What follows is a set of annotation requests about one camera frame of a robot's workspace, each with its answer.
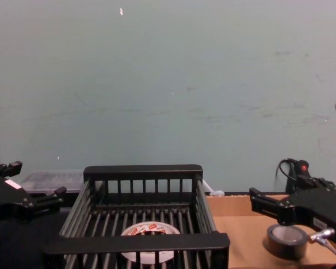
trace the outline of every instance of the plastic container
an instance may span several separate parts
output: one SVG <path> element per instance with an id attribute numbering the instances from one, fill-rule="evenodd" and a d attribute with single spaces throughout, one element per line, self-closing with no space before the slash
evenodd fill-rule
<path id="1" fill-rule="evenodd" d="M 29 193 L 51 194 L 62 186 L 69 193 L 78 193 L 83 186 L 83 170 L 34 171 L 20 184 Z"/>

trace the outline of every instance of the black wire basket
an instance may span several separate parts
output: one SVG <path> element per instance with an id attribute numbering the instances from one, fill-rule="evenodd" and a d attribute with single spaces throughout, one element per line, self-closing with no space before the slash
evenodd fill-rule
<path id="1" fill-rule="evenodd" d="M 199 165 L 90 166 L 60 237 L 43 249 L 46 269 L 228 267 L 227 234 L 219 233 Z M 121 236 L 127 227 L 160 221 L 180 234 Z M 173 251 L 160 263 L 160 252 Z M 122 253 L 135 253 L 129 261 Z M 141 264 L 141 253 L 155 264 Z"/>

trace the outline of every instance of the cardboard box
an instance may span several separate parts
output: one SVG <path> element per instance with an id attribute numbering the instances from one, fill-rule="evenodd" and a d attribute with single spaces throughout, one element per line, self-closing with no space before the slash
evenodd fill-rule
<path id="1" fill-rule="evenodd" d="M 282 199 L 285 196 L 272 196 Z M 252 212 L 249 196 L 207 197 L 218 231 L 227 233 L 231 244 L 229 268 L 332 268 L 336 256 L 319 244 L 309 244 L 306 256 L 288 261 L 270 254 L 263 246 L 267 228 L 275 219 Z M 314 231 L 298 226 L 306 233 Z"/>

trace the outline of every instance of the white label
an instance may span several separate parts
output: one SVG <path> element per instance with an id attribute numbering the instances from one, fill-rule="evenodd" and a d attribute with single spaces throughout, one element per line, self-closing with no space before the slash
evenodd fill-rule
<path id="1" fill-rule="evenodd" d="M 11 187 L 14 187 L 15 189 L 21 189 L 22 188 L 19 184 L 15 183 L 11 179 L 5 180 L 5 182 L 7 184 L 9 184 Z"/>
<path id="2" fill-rule="evenodd" d="M 327 224 L 322 222 L 321 220 L 318 220 L 317 218 L 313 218 L 313 223 L 317 228 L 327 229 Z"/>

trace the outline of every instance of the black electrical tape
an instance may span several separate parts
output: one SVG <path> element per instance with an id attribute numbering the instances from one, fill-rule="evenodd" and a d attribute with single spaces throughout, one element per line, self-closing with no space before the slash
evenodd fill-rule
<path id="1" fill-rule="evenodd" d="M 295 226 L 273 225 L 267 230 L 266 247 L 276 257 L 301 259 L 306 254 L 307 234 Z"/>

